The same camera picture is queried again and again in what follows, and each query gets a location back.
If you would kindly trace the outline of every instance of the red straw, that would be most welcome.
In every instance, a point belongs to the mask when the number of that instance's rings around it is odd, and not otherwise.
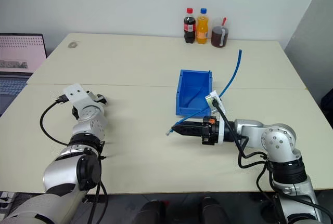
[[[225,24],[226,21],[227,21],[227,17],[224,17],[223,21],[222,21],[222,26],[224,26],[224,24]]]

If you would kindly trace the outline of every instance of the laptop keyboard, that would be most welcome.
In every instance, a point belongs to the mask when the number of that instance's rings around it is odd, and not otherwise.
[[[18,95],[26,85],[23,80],[0,79],[0,95]]]

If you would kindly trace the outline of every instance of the table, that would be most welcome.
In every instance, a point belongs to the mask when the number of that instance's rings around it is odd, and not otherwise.
[[[72,41],[76,48],[69,48]],[[224,48],[186,44],[183,38],[71,33],[29,79],[29,84],[169,86],[180,69],[211,70],[224,87],[243,58],[232,88],[305,89],[277,41],[228,41]]]
[[[44,192],[44,169],[63,147],[42,133],[39,118],[66,86],[29,84],[0,118],[1,190]],[[261,167],[240,169],[233,143],[203,146],[200,138],[165,135],[178,119],[176,87],[83,87],[103,94],[109,102],[103,150],[107,158],[102,164],[108,193],[257,191],[255,179]],[[333,176],[328,173],[333,130],[307,90],[231,88],[222,99],[229,120],[290,125],[314,188],[333,188]],[[76,123],[71,104],[54,107],[44,123],[52,136],[68,141]],[[261,186],[270,189],[267,175]]]

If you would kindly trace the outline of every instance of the bottle label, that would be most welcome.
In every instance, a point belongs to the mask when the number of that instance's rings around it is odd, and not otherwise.
[[[208,32],[197,32],[197,38],[208,38]]]
[[[194,32],[196,30],[196,25],[193,24],[193,25],[188,25],[188,24],[185,24],[184,23],[184,30],[186,32]]]

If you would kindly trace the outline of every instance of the blue plastic bin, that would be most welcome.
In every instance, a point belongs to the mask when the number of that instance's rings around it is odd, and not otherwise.
[[[176,115],[189,116],[208,106],[205,96],[212,91],[212,72],[181,70],[179,76]],[[196,116],[210,116],[210,109]]]

